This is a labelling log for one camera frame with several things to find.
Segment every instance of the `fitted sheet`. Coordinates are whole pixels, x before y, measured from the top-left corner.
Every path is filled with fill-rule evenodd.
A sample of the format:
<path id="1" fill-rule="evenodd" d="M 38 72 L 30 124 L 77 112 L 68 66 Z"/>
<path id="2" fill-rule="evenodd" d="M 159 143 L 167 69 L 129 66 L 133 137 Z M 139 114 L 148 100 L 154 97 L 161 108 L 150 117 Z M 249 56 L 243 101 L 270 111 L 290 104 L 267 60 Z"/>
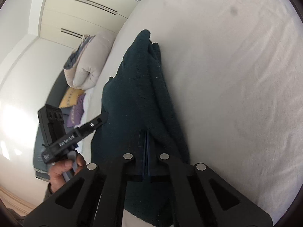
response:
<path id="1" fill-rule="evenodd" d="M 290 1 L 142 0 L 114 42 L 88 119 L 143 29 L 160 45 L 191 164 L 206 163 L 277 222 L 303 183 L 303 24 Z M 128 213 L 123 224 L 138 221 Z"/>

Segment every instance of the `yellow pillow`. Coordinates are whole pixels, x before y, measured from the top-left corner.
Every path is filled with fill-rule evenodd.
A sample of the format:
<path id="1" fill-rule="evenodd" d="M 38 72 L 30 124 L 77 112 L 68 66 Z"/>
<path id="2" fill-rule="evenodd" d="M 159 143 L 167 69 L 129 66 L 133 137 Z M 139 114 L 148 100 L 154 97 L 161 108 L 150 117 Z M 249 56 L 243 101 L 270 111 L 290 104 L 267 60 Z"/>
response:
<path id="1" fill-rule="evenodd" d="M 73 89 L 72 87 L 69 87 L 59 105 L 59 108 L 77 105 L 78 97 L 83 93 L 84 90 L 82 89 Z"/>

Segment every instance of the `silver screw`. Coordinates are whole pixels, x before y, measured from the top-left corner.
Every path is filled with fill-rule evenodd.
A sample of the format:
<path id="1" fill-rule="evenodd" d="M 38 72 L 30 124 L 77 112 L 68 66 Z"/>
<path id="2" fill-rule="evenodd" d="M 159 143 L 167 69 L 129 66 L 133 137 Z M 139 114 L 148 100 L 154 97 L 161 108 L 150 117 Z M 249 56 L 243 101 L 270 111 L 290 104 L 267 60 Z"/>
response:
<path id="1" fill-rule="evenodd" d="M 203 163 L 199 163 L 199 164 L 196 165 L 196 168 L 199 171 L 204 171 L 206 169 L 206 165 L 204 165 Z"/>
<path id="2" fill-rule="evenodd" d="M 87 165 L 87 169 L 89 170 L 95 170 L 97 168 L 97 165 L 95 163 L 89 163 Z"/>
<path id="3" fill-rule="evenodd" d="M 132 154 L 131 153 L 126 153 L 123 155 L 124 159 L 131 159 L 132 158 Z"/>
<path id="4" fill-rule="evenodd" d="M 160 159 L 168 159 L 169 155 L 168 154 L 160 154 Z"/>

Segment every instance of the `person's arm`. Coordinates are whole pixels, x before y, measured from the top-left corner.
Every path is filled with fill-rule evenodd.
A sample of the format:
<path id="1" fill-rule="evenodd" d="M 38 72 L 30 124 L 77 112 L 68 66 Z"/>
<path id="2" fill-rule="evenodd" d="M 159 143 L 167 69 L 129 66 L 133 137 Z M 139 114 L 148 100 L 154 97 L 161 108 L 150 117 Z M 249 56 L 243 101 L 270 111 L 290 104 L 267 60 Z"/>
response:
<path id="1" fill-rule="evenodd" d="M 78 164 L 78 169 L 75 172 L 75 175 L 80 172 L 83 167 L 86 165 L 86 161 L 84 160 L 83 156 L 79 153 L 77 153 L 76 162 Z M 61 188 L 65 184 L 65 180 L 63 178 L 62 173 L 68 172 L 70 169 L 72 169 L 73 161 L 70 159 L 67 160 L 60 160 L 53 165 L 49 171 L 49 178 L 50 183 L 47 186 L 46 193 L 44 200 L 45 201 L 48 197 L 52 195 L 52 193 L 55 193 L 59 188 Z"/>

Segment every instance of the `cabinet handle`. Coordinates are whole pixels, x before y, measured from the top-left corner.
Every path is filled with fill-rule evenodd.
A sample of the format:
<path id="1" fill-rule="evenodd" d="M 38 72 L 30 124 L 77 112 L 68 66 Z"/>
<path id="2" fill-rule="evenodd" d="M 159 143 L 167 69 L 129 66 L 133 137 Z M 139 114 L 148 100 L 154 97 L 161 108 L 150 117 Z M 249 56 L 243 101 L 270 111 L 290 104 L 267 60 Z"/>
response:
<path id="1" fill-rule="evenodd" d="M 81 34 L 75 33 L 73 31 L 66 30 L 64 28 L 61 28 L 61 32 L 69 34 L 69 35 L 72 35 L 74 37 L 78 37 L 78 38 L 82 38 L 83 37 L 83 35 L 81 35 Z"/>
<path id="2" fill-rule="evenodd" d="M 112 13 L 113 15 L 116 15 L 118 13 L 118 11 L 116 11 L 116 10 L 113 10 L 109 7 L 103 6 L 99 3 L 96 3 L 96 2 L 93 2 L 93 1 L 90 1 L 90 0 L 74 0 L 74 1 L 82 2 L 82 3 L 85 3 L 85 4 L 100 8 L 100 9 L 106 11 L 106 12 Z"/>

